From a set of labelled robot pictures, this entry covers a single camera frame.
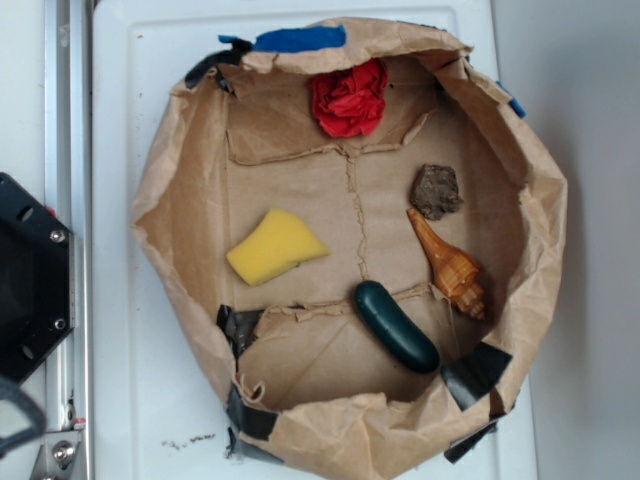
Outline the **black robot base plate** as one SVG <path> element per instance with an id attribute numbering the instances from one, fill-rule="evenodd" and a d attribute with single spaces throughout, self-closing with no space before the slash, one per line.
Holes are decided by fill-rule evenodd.
<path id="1" fill-rule="evenodd" d="M 1 374 L 22 384 L 72 329 L 71 232 L 1 174 Z"/>

